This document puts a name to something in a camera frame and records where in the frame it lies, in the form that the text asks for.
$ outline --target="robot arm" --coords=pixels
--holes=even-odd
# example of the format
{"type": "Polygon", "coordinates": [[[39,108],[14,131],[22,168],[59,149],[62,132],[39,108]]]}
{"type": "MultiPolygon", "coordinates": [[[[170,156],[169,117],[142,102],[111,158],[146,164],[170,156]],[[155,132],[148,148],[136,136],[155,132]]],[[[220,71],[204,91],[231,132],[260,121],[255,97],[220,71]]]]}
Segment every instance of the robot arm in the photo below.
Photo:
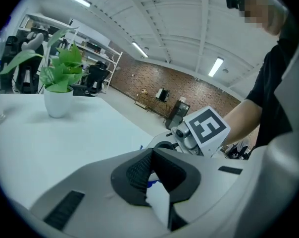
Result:
{"type": "Polygon", "coordinates": [[[230,132],[230,127],[210,106],[184,117],[170,132],[156,136],[148,148],[161,147],[186,154],[212,157],[230,132]]]}

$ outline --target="ceiling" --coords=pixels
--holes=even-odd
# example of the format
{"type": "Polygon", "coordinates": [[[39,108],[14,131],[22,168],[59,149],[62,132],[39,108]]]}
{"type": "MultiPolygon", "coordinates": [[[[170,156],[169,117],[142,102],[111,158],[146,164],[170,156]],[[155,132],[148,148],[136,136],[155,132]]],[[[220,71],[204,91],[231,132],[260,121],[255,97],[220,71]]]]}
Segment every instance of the ceiling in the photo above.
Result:
{"type": "Polygon", "coordinates": [[[276,38],[245,23],[225,0],[42,0],[44,11],[96,29],[137,60],[202,79],[242,100],[276,38]],[[148,59],[134,48],[147,47],[148,59]],[[208,76],[217,57],[224,62],[208,76]]]}

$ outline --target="shelf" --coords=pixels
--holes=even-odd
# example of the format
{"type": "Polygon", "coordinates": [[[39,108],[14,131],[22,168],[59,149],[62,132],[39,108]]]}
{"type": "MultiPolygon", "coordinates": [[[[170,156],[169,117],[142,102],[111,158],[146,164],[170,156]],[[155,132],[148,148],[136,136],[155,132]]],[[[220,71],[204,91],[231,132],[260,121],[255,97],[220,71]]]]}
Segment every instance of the shelf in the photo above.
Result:
{"type": "Polygon", "coordinates": [[[26,14],[30,19],[36,21],[36,22],[40,22],[40,23],[44,23],[44,24],[48,24],[57,28],[72,28],[70,25],[67,25],[63,22],[60,22],[58,20],[49,18],[49,17],[45,17],[44,15],[38,14],[38,13],[30,13],[30,14],[26,14]]]}
{"type": "Polygon", "coordinates": [[[104,49],[104,50],[106,50],[106,51],[108,51],[108,52],[111,52],[112,54],[120,55],[120,53],[117,52],[117,51],[115,51],[114,49],[112,49],[112,48],[110,48],[110,47],[108,47],[108,46],[106,46],[106,45],[103,45],[103,44],[100,43],[99,41],[97,41],[97,40],[91,38],[90,36],[88,36],[88,35],[86,35],[86,34],[80,32],[80,28],[79,28],[79,30],[78,30],[77,35],[78,35],[79,37],[84,38],[84,39],[87,39],[87,38],[88,38],[89,40],[91,40],[91,42],[97,44],[99,47],[101,47],[102,49],[104,49]]]}
{"type": "Polygon", "coordinates": [[[19,27],[17,30],[24,31],[24,32],[31,32],[31,29],[24,28],[24,27],[19,27]]]}
{"type": "Polygon", "coordinates": [[[101,54],[99,54],[99,53],[93,51],[92,49],[89,49],[89,48],[87,48],[87,47],[85,47],[85,46],[82,46],[82,45],[79,45],[79,44],[77,44],[77,43],[76,43],[76,46],[77,46],[79,49],[86,50],[86,51],[90,52],[91,54],[94,54],[94,55],[96,55],[97,57],[100,57],[100,58],[103,59],[103,60],[106,60],[106,61],[108,61],[108,62],[113,63],[114,65],[116,64],[116,63],[115,63],[114,61],[112,61],[111,59],[103,57],[101,54]]]}
{"type": "Polygon", "coordinates": [[[87,57],[89,60],[97,62],[98,60],[91,58],[90,56],[87,57]]]}
{"type": "Polygon", "coordinates": [[[29,29],[29,28],[24,28],[24,27],[19,27],[18,29],[17,29],[18,31],[24,31],[24,32],[31,32],[31,29],[29,29]]]}

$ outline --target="person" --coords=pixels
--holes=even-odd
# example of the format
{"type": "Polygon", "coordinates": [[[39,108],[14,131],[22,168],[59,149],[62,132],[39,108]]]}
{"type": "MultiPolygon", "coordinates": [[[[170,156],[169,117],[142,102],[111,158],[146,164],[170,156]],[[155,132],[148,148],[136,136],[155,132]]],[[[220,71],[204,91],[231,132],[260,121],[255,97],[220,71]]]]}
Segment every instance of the person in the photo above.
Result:
{"type": "Polygon", "coordinates": [[[240,15],[278,38],[265,56],[253,89],[224,120],[231,131],[223,145],[236,142],[258,125],[255,148],[267,145],[276,136],[291,131],[283,108],[274,95],[299,43],[299,28],[294,17],[277,0],[237,0],[240,15]]]}

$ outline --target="floor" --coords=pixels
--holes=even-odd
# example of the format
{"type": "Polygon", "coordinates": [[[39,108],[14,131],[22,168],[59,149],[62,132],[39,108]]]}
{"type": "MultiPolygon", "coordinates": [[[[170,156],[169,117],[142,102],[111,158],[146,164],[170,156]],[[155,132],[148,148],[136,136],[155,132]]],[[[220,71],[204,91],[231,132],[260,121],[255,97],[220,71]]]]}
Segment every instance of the floor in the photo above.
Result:
{"type": "Polygon", "coordinates": [[[135,105],[133,99],[112,87],[108,88],[106,94],[98,94],[98,97],[104,99],[128,120],[153,137],[167,131],[163,123],[164,118],[135,105]]]}

